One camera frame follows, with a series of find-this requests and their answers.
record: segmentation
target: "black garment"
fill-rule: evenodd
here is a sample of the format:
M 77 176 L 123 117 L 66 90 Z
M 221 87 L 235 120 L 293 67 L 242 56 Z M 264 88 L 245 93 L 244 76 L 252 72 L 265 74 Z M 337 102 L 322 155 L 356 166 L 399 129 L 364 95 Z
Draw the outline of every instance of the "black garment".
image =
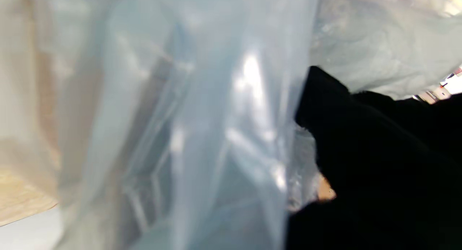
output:
M 455 104 L 350 95 L 311 67 L 296 122 L 313 134 L 337 197 L 290 217 L 287 249 L 462 249 L 462 157 L 434 140 L 441 112 L 461 118 Z

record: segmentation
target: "wooden surface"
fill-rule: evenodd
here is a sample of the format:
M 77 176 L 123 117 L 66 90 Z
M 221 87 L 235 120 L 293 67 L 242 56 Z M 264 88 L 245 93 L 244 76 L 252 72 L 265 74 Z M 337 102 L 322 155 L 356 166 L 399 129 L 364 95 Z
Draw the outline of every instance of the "wooden surface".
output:
M 0 226 L 48 210 L 57 204 L 7 167 L 0 167 Z

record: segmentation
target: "black fabric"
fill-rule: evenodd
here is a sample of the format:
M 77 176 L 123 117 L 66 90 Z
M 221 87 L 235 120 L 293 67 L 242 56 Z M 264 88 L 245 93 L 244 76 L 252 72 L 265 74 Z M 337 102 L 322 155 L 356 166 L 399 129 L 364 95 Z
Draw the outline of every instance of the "black fabric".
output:
M 351 95 L 311 67 L 296 122 L 337 197 L 290 217 L 287 249 L 462 249 L 460 139 L 435 139 L 459 105 Z

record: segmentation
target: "black cloth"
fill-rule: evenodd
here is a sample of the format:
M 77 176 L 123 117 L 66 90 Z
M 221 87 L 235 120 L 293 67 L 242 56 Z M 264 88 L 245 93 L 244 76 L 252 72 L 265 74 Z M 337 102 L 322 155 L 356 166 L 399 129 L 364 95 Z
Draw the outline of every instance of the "black cloth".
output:
M 296 122 L 337 196 L 290 216 L 286 248 L 462 249 L 461 131 L 438 136 L 460 105 L 351 95 L 311 67 Z

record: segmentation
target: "white surface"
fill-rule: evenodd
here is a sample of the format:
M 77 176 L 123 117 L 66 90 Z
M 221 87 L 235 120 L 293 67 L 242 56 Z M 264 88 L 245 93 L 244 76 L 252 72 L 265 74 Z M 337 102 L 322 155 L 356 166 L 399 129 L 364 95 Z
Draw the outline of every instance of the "white surface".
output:
M 58 207 L 0 227 L 1 250 L 50 250 L 62 233 Z

